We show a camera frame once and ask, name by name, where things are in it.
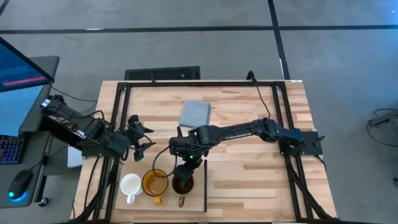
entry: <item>wooden tabletop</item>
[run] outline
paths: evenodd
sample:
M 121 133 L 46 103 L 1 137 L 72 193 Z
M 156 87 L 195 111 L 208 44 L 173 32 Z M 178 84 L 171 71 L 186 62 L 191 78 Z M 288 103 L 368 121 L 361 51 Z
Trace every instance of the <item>wooden tabletop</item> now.
M 313 122 L 303 83 L 285 82 L 295 127 L 304 131 L 312 130 Z M 99 94 L 97 110 L 103 110 L 108 121 L 112 115 L 117 84 L 117 81 L 103 82 Z M 259 88 L 271 112 L 271 119 L 276 120 L 271 88 L 267 86 Z M 155 131 L 148 136 L 157 142 L 146 151 L 146 155 L 159 152 L 167 145 L 170 137 L 177 135 L 176 127 L 184 100 L 210 102 L 212 107 L 210 123 L 218 126 L 245 123 L 267 116 L 266 109 L 253 86 L 134 87 L 130 94 L 127 117 L 138 114 L 144 126 Z M 120 120 L 122 106 L 121 100 L 117 123 Z M 208 211 L 206 213 L 113 210 L 111 222 L 294 221 L 285 161 L 280 155 L 277 143 L 266 143 L 255 136 L 224 141 L 210 150 L 207 160 Z M 314 156 L 302 156 L 302 160 L 309 191 L 325 211 L 335 217 L 336 212 L 323 164 Z M 94 161 L 95 158 L 87 158 L 81 170 L 75 196 L 77 215 L 83 210 L 88 178 Z M 101 164 L 102 159 L 94 171 L 88 201 L 97 191 Z M 297 192 L 302 216 L 305 217 L 302 194 L 299 190 Z

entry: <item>monitor screen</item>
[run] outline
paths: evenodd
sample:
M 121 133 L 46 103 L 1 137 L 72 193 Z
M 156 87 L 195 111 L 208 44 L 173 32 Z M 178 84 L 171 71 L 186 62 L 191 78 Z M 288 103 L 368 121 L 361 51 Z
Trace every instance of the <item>monitor screen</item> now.
M 54 79 L 0 38 L 0 92 L 45 85 Z

